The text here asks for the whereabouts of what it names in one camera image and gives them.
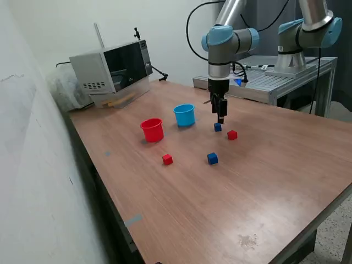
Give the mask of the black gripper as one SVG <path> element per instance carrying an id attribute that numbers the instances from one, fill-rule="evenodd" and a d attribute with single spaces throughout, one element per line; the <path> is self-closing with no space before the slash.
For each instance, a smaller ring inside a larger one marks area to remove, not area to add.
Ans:
<path id="1" fill-rule="evenodd" d="M 208 79 L 208 91 L 210 92 L 212 113 L 217 113 L 218 122 L 223 124 L 224 118 L 227 116 L 228 101 L 224 98 L 219 99 L 219 96 L 224 96 L 229 91 L 229 79 Z"/>

